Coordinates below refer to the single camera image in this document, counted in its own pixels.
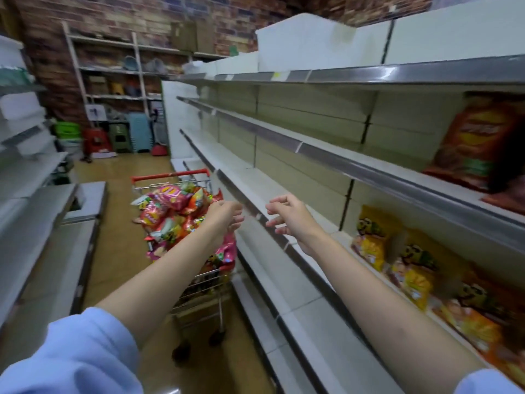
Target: shopping cart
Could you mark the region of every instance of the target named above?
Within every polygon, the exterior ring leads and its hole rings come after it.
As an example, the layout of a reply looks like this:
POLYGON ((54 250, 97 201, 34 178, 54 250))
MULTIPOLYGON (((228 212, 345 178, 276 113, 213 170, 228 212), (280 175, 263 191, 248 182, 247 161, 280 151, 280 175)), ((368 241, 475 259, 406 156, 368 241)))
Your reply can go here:
MULTIPOLYGON (((200 185, 210 193, 212 192, 212 184, 209 179, 209 171, 207 169, 192 170, 176 173, 167 174, 154 174, 145 176, 131 177, 132 188, 135 194, 138 196, 144 195, 153 191, 157 187, 161 187, 167 184, 193 182, 200 185), (195 178, 198 174, 205 174, 205 179, 195 178), (189 179, 178 179, 180 176, 189 176, 189 179), (151 179, 167 179, 161 183, 154 183, 146 186, 138 186, 137 183, 141 181, 147 181, 151 179)), ((145 237, 148 243, 148 249, 153 251, 153 239, 148 235, 145 237)), ((171 316, 178 330, 181 338, 181 342, 177 348, 172 352, 172 358, 176 363, 181 363, 189 358, 191 351, 191 344, 184 338, 184 329, 197 324, 201 321, 205 321, 210 318, 219 317, 219 327, 209 337, 208 343, 210 346, 218 346, 224 340, 226 329, 224 327, 223 318, 223 297, 227 291, 227 284, 229 282, 229 272, 233 270, 235 264, 229 263, 220 267, 215 267, 211 271, 203 271, 202 273, 195 276, 185 291, 180 296, 179 301, 173 306, 171 316), (186 324, 180 322, 181 315, 188 315, 201 309, 206 309, 211 305, 217 304, 218 311, 201 317, 197 320, 191 321, 186 324)))

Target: tiled floor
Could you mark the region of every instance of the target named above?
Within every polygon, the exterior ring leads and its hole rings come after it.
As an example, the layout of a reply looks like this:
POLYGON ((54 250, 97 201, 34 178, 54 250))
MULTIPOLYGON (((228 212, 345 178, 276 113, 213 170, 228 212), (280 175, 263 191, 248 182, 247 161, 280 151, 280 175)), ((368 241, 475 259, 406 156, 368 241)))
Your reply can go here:
MULTIPOLYGON (((142 229, 131 223, 136 209, 129 205, 133 199, 129 177, 170 172, 172 168, 169 158, 142 153, 121 154, 92 164, 78 162, 75 171, 81 182, 107 181, 109 191, 84 301, 84 307, 89 307, 149 265, 142 229)), ((225 341, 221 347, 211 348, 207 341, 217 323, 212 319, 185 332, 192 344, 191 358, 184 367, 177 367, 171 351, 179 338, 166 318, 142 350, 138 375, 144 391, 165 394, 178 388, 182 394, 273 393, 233 303, 225 305, 225 341)))

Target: green basket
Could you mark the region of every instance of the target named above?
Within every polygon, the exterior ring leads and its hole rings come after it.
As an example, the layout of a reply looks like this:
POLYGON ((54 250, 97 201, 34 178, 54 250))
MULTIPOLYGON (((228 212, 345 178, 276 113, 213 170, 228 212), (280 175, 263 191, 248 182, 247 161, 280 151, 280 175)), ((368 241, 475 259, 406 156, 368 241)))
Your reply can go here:
POLYGON ((57 137, 62 140, 82 138, 80 125, 76 123, 57 122, 55 130, 57 132, 57 137))

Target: brick wall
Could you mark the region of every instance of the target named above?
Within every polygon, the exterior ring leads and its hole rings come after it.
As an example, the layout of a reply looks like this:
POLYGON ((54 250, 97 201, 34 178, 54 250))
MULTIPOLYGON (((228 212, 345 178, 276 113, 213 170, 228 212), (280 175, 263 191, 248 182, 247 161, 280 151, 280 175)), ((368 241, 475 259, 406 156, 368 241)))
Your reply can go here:
POLYGON ((469 1, 475 0, 309 0, 306 10, 357 27, 469 1))
MULTIPOLYGON (((228 54, 230 45, 243 52, 256 50, 254 30, 300 12, 297 0, 14 1, 26 27, 24 42, 36 76, 49 89, 42 95, 42 104, 83 126, 87 121, 61 20, 73 29, 124 38, 131 38, 130 33, 135 31, 141 44, 169 47, 172 21, 208 18, 215 27, 216 52, 228 54)), ((94 52, 108 53, 108 49, 87 49, 85 54, 94 52)), ((164 58, 171 65, 184 62, 164 58)))

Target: hand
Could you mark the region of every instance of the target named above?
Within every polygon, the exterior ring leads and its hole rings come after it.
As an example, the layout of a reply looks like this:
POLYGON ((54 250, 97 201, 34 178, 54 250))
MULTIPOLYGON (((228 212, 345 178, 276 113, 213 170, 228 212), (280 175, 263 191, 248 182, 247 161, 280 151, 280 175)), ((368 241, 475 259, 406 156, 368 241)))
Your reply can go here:
POLYGON ((218 201, 212 203, 200 230, 210 231, 214 239, 220 240, 217 245, 219 247, 224 235, 227 232, 235 231, 244 221, 244 217, 241 216, 242 212, 243 206, 237 202, 218 201))
POLYGON ((270 200, 266 205, 268 214, 279 214, 266 223, 267 227, 286 224, 275 228, 276 234, 292 235, 297 239, 297 243, 302 251, 312 256, 312 250, 307 245, 311 238, 322 235, 325 232, 321 226, 313 219, 306 205, 291 193, 278 196, 270 200))

